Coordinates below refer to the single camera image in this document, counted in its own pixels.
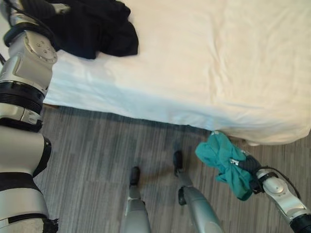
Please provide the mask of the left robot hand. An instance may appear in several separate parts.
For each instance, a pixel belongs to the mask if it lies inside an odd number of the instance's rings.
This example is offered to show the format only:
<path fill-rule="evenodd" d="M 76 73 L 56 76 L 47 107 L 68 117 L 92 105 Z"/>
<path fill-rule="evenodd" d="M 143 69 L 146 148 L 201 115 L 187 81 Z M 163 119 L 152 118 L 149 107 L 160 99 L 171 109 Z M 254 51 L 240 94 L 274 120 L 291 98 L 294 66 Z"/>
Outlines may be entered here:
<path fill-rule="evenodd" d="M 49 3 L 45 1 L 45 3 L 52 8 L 52 11 L 55 15 L 63 15 L 70 12 L 70 6 L 63 3 Z"/>

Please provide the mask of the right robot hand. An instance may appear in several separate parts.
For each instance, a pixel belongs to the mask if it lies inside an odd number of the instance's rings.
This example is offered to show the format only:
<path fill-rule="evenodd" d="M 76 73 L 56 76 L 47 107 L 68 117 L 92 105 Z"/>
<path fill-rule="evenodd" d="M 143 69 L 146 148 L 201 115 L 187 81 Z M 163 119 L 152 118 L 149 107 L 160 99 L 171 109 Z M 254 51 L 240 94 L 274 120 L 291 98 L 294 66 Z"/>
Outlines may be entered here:
<path fill-rule="evenodd" d="M 256 172 L 260 169 L 259 161 L 245 150 L 240 150 L 240 157 L 230 157 L 229 161 L 232 167 L 237 171 L 239 177 L 245 182 L 254 179 Z"/>

